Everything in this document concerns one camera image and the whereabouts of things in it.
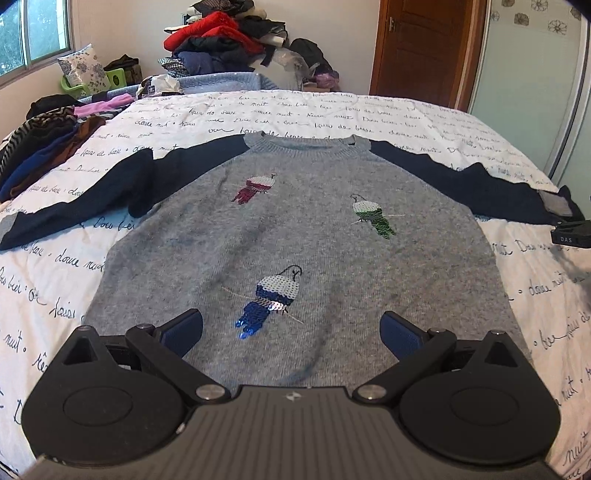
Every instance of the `bed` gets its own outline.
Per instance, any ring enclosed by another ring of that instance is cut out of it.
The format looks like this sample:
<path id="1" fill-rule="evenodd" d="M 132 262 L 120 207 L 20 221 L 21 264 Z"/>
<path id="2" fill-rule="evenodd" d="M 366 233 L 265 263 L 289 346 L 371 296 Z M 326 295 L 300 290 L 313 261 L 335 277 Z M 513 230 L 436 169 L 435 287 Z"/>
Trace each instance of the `bed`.
<path id="1" fill-rule="evenodd" d="M 61 167 L 3 205 L 0 219 L 80 196 L 114 164 L 142 148 L 155 158 L 178 147 L 263 130 L 284 137 L 387 140 L 461 169 L 556 192 L 533 163 L 463 112 L 407 99 L 283 90 L 145 99 L 94 136 Z M 20 427 L 27 395 L 84 319 L 109 248 L 141 220 L 120 210 L 0 254 L 0 463 L 23 473 L 34 461 Z M 479 218 L 507 301 L 534 365 L 560 406 L 560 434 L 548 456 L 566 478 L 591 467 L 591 252 L 552 245 L 550 226 Z"/>

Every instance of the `black backpack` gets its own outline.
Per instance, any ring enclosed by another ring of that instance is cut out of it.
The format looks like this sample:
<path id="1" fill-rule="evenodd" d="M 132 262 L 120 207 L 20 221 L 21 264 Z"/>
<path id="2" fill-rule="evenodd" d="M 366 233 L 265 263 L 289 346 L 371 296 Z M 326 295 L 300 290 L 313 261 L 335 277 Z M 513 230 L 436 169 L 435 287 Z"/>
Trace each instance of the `black backpack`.
<path id="1" fill-rule="evenodd" d="M 305 38 L 296 38 L 288 48 L 304 57 L 310 70 L 314 70 L 314 66 L 317 66 L 316 70 L 312 72 L 313 75 L 333 72 L 330 63 L 324 58 L 322 50 L 313 41 L 306 40 Z"/>

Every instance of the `pink clothing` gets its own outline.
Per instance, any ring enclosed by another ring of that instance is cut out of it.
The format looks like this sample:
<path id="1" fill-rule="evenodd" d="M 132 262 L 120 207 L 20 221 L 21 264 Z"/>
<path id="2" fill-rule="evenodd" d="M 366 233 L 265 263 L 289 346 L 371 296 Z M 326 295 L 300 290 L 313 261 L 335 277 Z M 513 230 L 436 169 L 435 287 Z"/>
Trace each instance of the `pink clothing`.
<path id="1" fill-rule="evenodd" d="M 134 101 L 135 98 L 132 97 L 129 93 L 124 93 L 123 95 L 119 95 L 118 97 L 113 97 L 111 100 L 107 102 L 96 102 L 89 103 L 85 106 L 77 106 L 74 108 L 74 114 L 76 116 L 89 116 L 93 115 L 94 113 L 106 112 L 107 110 L 112 110 L 113 108 L 119 108 L 124 105 L 129 105 Z"/>

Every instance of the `metal screw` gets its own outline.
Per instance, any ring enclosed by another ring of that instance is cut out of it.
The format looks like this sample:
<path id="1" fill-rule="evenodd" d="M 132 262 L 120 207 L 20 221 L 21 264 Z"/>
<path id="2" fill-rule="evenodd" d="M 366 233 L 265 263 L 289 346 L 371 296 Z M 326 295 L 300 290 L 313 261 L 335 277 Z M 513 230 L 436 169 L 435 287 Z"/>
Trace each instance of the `metal screw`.
<path id="1" fill-rule="evenodd" d="M 427 330 L 427 333 L 429 335 L 435 335 L 436 333 L 443 333 L 443 332 L 447 332 L 447 330 L 443 327 L 432 327 L 432 328 L 429 328 L 429 330 Z"/>
<path id="2" fill-rule="evenodd" d="M 226 394 L 226 390 L 221 385 L 202 385 L 196 391 L 197 396 L 203 400 L 217 400 Z"/>
<path id="3" fill-rule="evenodd" d="M 379 400 L 380 398 L 384 398 L 388 392 L 381 385 L 364 385 L 363 387 L 359 387 L 357 393 L 366 400 Z"/>

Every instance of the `bird applique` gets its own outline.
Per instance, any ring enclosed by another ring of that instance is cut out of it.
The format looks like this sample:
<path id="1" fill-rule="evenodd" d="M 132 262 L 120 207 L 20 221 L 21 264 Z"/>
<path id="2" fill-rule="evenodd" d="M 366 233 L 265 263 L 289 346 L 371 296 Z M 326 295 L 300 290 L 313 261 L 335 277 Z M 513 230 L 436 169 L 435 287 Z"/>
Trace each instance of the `bird applique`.
<path id="1" fill-rule="evenodd" d="M 271 177 L 251 177 L 246 181 L 246 187 L 242 188 L 238 194 L 232 200 L 235 202 L 238 200 L 238 205 L 244 205 L 248 203 L 259 192 L 267 192 L 273 188 L 275 184 L 276 175 L 273 174 Z"/>
<path id="2" fill-rule="evenodd" d="M 361 195 L 354 193 L 351 198 L 355 201 L 353 211 L 359 217 L 355 223 L 371 222 L 380 236 L 389 239 L 391 235 L 396 235 L 388 221 L 384 218 L 384 213 L 379 204 L 364 199 Z"/>
<path id="3" fill-rule="evenodd" d="M 284 276 L 289 270 L 291 270 L 291 278 Z M 287 307 L 293 303 L 300 291 L 300 284 L 296 282 L 296 277 L 301 276 L 302 273 L 303 270 L 299 265 L 290 265 L 277 275 L 263 278 L 256 284 L 255 298 L 244 297 L 224 288 L 233 295 L 251 300 L 244 306 L 242 316 L 235 323 L 236 328 L 242 328 L 242 332 L 239 334 L 241 339 L 244 340 L 257 333 L 271 312 L 285 313 L 302 323 L 287 311 Z"/>

